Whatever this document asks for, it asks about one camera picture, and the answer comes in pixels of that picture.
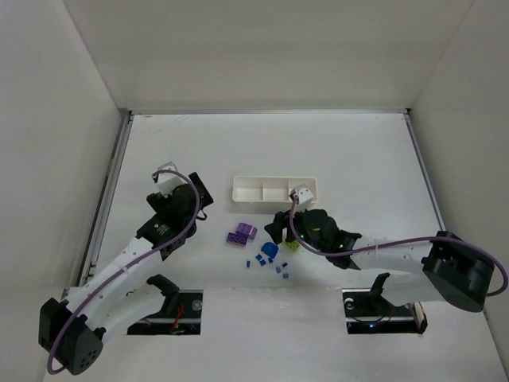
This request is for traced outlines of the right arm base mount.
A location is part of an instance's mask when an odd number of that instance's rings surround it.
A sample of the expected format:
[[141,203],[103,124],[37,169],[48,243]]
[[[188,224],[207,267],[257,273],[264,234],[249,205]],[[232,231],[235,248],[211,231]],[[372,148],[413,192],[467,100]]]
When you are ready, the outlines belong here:
[[342,290],[348,334],[422,335],[426,331],[428,320],[421,303],[394,306],[382,297],[389,275],[378,275],[370,289]]

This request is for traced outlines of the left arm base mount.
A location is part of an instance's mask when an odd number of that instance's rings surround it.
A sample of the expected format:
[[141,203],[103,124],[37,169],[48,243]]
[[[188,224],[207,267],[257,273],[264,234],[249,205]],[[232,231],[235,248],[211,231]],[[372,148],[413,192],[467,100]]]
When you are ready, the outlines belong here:
[[154,313],[131,325],[127,330],[128,335],[200,335],[203,290],[182,290],[163,275],[155,275],[147,283],[156,287],[165,299]]

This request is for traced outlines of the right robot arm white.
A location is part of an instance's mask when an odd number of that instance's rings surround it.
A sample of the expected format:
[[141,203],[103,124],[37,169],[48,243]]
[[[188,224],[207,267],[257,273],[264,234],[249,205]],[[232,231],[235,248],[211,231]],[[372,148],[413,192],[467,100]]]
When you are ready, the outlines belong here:
[[493,259],[450,232],[397,243],[367,241],[340,229],[323,209],[278,212],[264,229],[276,244],[305,244],[340,269],[378,270],[370,294],[392,306],[439,301],[478,313],[495,269]]

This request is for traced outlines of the light purple lego brick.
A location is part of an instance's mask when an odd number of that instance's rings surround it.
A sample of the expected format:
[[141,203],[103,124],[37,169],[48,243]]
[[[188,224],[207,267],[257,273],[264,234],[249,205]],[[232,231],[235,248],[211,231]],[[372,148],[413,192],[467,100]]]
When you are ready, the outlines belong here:
[[241,236],[245,236],[249,240],[253,240],[256,237],[258,229],[251,224],[239,223],[236,229],[236,233]]

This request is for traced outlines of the lime green lego brick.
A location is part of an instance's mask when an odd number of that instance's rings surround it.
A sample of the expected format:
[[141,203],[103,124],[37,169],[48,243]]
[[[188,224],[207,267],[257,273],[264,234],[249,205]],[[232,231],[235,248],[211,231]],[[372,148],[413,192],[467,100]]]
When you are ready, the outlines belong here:
[[282,244],[293,252],[296,252],[300,247],[300,243],[297,240],[294,240],[292,242],[284,241]]

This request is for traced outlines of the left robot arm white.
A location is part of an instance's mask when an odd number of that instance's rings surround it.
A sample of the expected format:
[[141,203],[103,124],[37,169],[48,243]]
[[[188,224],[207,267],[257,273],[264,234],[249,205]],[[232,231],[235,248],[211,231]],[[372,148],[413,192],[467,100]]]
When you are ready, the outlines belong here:
[[146,200],[154,215],[90,281],[42,305],[38,343],[48,353],[48,374],[85,372],[108,340],[178,296],[178,287],[160,275],[160,268],[195,235],[213,198],[196,172],[185,176],[168,166],[152,178],[158,191]]

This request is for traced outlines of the dark purple lego brick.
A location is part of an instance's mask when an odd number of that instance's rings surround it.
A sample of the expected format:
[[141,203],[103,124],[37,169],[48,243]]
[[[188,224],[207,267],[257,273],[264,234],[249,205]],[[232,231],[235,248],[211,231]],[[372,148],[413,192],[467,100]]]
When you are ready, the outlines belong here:
[[237,232],[229,232],[227,234],[226,242],[231,245],[245,247],[247,245],[247,237]]

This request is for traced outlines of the blue round lego piece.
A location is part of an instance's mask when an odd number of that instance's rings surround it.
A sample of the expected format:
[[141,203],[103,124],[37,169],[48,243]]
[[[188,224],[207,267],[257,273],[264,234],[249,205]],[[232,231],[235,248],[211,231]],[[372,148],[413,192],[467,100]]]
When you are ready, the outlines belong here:
[[274,259],[278,253],[278,246],[271,242],[266,242],[262,245],[261,251],[271,259]]

